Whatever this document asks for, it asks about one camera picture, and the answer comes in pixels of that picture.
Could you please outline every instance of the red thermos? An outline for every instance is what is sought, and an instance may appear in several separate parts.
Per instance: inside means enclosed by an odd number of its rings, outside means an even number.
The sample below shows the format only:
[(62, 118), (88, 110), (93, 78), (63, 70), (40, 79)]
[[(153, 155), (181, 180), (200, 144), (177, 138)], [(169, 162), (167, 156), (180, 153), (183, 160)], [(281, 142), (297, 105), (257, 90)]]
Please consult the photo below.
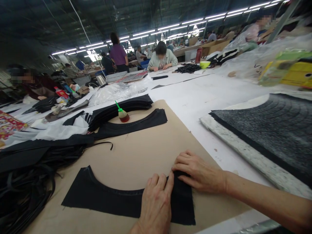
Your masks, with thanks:
[(198, 48), (197, 49), (195, 63), (200, 63), (201, 62), (201, 56), (202, 56), (201, 52), (202, 52), (202, 48)]

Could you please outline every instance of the light green jacket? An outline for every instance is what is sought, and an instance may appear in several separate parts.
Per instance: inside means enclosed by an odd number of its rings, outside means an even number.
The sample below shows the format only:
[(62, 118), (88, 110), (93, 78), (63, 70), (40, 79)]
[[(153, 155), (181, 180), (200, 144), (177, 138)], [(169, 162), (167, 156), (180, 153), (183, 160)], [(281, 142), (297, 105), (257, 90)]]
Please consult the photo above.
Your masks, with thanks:
[[(147, 67), (147, 70), (150, 71), (150, 67), (159, 67), (161, 60), (158, 59), (156, 52), (152, 54), (152, 57), (149, 61), (149, 66)], [(171, 50), (167, 49), (166, 52), (166, 64), (172, 63), (172, 66), (176, 66), (178, 64), (178, 59), (176, 56), (172, 53)]]

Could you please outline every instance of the hand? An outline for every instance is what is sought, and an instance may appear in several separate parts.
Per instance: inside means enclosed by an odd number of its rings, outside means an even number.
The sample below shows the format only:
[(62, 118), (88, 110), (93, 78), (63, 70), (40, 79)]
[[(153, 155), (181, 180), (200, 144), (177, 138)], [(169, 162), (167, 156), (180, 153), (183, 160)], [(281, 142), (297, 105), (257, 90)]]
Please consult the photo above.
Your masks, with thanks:
[(171, 193), (174, 175), (154, 174), (147, 181), (142, 196), (141, 216), (130, 233), (167, 234), (171, 221)]
[(45, 96), (38, 96), (38, 99), (43, 100), (43, 99), (46, 99), (46, 97)]
[(169, 68), (169, 67), (171, 67), (171, 66), (172, 66), (172, 64), (169, 63), (169, 64), (164, 65), (164, 67), (163, 67), (162, 69), (163, 69), (163, 70), (166, 70), (167, 68)]
[(76, 91), (76, 86), (74, 84), (70, 84), (69, 86), (73, 91)]
[(172, 171), (180, 170), (191, 177), (179, 176), (182, 180), (198, 191), (209, 193), (225, 193), (226, 192), (226, 174), (220, 169), (211, 167), (202, 158), (187, 150), (180, 153), (176, 158)]

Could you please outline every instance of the purple shirt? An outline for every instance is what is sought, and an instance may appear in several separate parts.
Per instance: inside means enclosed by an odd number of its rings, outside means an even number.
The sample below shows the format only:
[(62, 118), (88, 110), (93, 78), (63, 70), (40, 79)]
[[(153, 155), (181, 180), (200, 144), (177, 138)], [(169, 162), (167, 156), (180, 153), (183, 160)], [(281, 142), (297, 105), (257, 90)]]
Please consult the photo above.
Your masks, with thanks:
[(126, 64), (126, 59), (125, 57), (126, 52), (124, 51), (123, 47), (119, 44), (115, 44), (112, 46), (110, 49), (110, 58), (112, 58), (115, 61), (116, 65), (123, 65)]

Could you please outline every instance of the yellow bowl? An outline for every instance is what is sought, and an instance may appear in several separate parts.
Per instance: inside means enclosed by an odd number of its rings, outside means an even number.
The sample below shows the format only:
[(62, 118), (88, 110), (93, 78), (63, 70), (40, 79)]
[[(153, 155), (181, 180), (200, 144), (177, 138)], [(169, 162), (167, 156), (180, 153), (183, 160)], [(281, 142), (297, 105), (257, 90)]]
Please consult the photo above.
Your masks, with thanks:
[(201, 61), (200, 64), (199, 64), (201, 69), (206, 69), (209, 65), (210, 65), (209, 61)]

